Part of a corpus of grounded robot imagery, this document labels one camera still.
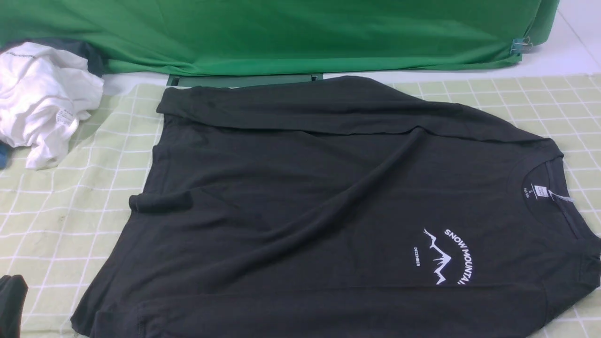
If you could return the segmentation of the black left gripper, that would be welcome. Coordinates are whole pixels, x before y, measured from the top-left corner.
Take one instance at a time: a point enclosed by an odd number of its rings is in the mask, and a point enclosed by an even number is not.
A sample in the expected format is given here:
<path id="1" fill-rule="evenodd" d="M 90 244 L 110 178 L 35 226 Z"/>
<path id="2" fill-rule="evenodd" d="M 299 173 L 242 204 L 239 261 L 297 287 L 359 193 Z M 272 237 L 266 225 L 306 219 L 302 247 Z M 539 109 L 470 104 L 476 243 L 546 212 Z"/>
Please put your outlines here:
<path id="1" fill-rule="evenodd" d="M 0 279 L 0 336 L 19 338 L 24 300 L 28 292 L 22 275 L 4 275 Z"/>

